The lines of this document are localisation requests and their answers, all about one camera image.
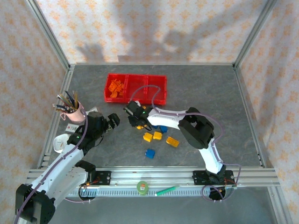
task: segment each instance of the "green pen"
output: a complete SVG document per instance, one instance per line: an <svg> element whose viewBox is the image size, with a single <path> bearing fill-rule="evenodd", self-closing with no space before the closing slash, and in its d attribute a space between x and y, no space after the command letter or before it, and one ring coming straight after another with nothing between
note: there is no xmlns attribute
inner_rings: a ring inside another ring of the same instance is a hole
<svg viewBox="0 0 299 224"><path fill-rule="evenodd" d="M167 188L167 189L164 189L164 190L161 190L161 191L158 191L157 193L155 193L155 196L159 196L159 195L162 195L162 194L166 194L167 192L170 192L170 191L173 191L175 189L179 188L179 185L177 186L173 186L171 188Z"/></svg>

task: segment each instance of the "gray floor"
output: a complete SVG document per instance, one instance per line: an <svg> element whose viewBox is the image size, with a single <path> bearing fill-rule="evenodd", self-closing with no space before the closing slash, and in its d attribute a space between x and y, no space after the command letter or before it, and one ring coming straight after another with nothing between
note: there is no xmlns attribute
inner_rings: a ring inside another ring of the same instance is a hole
<svg viewBox="0 0 299 224"><path fill-rule="evenodd" d="M227 163L243 166L259 166L240 92L231 66L198 65L77 65L69 90L77 90L79 100L86 110L99 106L104 114L115 112L121 124L105 135L103 142L93 148L84 160L100 166L199 166L204 161L199 151L190 146L182 133L169 129L161 141L143 140L145 130L130 126L124 104L104 102L104 87L108 73L135 73L167 75L167 110L181 111L195 107L218 119L225 128L223 138L217 144L221 158ZM64 133L68 120L60 121L57 135ZM219 134L215 126L215 135ZM180 144L173 148L166 144L171 136ZM154 159L144 156L154 149ZM53 150L50 162L57 157Z"/></svg>
<svg viewBox="0 0 299 224"><path fill-rule="evenodd" d="M238 189L227 201L201 197L97 198L63 201L50 224L275 224L267 188Z"/></svg>

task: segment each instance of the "red tray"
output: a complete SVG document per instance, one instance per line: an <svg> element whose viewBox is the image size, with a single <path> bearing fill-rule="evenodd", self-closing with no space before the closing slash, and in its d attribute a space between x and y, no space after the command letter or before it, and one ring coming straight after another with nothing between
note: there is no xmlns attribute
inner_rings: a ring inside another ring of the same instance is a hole
<svg viewBox="0 0 299 224"><path fill-rule="evenodd" d="M111 92L108 87L111 84L111 81L117 79L124 84L124 92L122 96L117 95L116 98L111 98ZM132 94L139 87L143 85L157 85L161 88L158 95L155 97L154 104L156 105L165 105L166 104L166 95L167 95L167 78L166 76L156 76L156 75L139 75L139 74L116 74L109 73L104 89L104 97L106 102L115 102L115 103L125 103L127 104L130 101ZM151 99L156 93L157 88L155 87L144 87L144 89L139 90L133 100L138 100L141 104L150 105Z"/></svg>

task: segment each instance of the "patterned wallpaper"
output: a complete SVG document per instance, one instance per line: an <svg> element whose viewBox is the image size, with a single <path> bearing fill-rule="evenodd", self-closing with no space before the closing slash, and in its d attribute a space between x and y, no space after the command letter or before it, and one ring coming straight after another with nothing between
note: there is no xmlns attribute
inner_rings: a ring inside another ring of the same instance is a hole
<svg viewBox="0 0 299 224"><path fill-rule="evenodd" d="M65 71L25 0L0 4L0 217L13 222L15 190L36 168Z"/></svg>
<svg viewBox="0 0 299 224"><path fill-rule="evenodd" d="M299 1L281 0L246 55L241 72L252 118L299 223Z"/></svg>
<svg viewBox="0 0 299 224"><path fill-rule="evenodd" d="M232 63L266 0L37 0L70 63Z"/></svg>

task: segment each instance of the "pink cup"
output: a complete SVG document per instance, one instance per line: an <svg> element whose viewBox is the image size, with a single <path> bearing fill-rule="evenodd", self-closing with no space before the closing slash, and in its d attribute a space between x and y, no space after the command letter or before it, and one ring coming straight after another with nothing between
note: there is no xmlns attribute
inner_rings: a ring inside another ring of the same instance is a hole
<svg viewBox="0 0 299 224"><path fill-rule="evenodd" d="M67 116L71 120L71 122L75 124L79 124L85 120L85 116L81 112L83 106L80 104L80 102L78 103L79 103L79 108L74 113L65 113L65 112L60 113L60 117L62 118L62 120L65 120L65 116Z"/></svg>

